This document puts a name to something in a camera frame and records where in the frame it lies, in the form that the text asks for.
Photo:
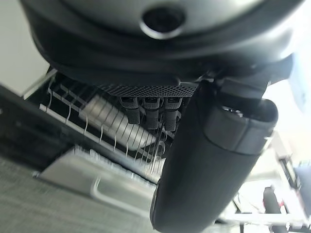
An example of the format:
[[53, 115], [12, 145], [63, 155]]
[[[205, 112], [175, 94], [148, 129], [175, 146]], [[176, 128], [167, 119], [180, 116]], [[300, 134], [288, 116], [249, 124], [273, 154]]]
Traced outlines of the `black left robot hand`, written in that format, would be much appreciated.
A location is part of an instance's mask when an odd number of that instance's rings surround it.
[[303, 0], [23, 0], [42, 57], [176, 131], [150, 209], [200, 233], [236, 195], [278, 120], [262, 96], [289, 77]]

